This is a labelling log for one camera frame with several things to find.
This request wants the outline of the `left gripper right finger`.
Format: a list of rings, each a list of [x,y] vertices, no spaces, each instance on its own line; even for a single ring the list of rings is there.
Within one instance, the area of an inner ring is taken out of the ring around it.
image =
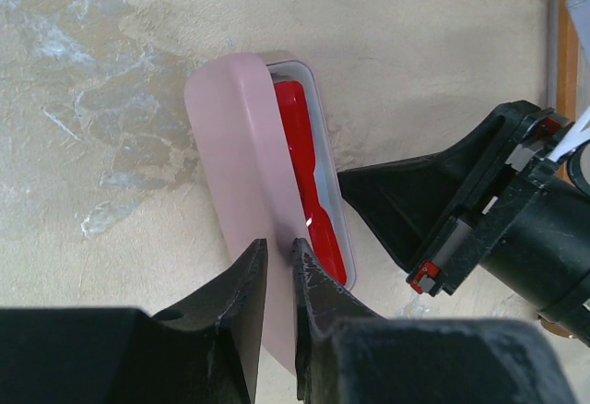
[[[386,319],[293,243],[297,398],[304,403],[573,403],[557,356],[512,319]]]

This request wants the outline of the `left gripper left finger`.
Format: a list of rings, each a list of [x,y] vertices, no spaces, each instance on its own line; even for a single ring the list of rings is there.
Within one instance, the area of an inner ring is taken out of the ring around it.
[[[252,403],[267,245],[149,315],[118,308],[5,308],[5,403]]]

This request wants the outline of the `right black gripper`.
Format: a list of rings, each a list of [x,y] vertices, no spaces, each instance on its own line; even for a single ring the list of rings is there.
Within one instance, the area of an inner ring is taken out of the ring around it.
[[[551,301],[544,161],[564,123],[529,101],[503,103],[448,149],[339,172],[341,195],[415,291],[453,293],[484,267],[542,316]]]

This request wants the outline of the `red sunglasses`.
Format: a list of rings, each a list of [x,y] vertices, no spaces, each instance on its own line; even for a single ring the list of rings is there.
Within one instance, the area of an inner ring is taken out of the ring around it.
[[[344,285],[348,281],[344,260],[314,178],[316,156],[304,88],[290,80],[275,83],[274,90],[313,250],[328,274]]]

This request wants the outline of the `pink glasses case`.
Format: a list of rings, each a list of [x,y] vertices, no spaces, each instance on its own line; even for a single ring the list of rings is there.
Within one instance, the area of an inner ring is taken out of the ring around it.
[[[199,66],[184,86],[184,103],[218,223],[231,259],[254,239],[268,249],[263,345],[295,370],[295,311],[291,248],[309,236],[276,82],[303,87],[311,122],[313,177],[320,206],[334,227],[344,275],[356,280],[336,167],[313,71],[293,53],[231,53]]]

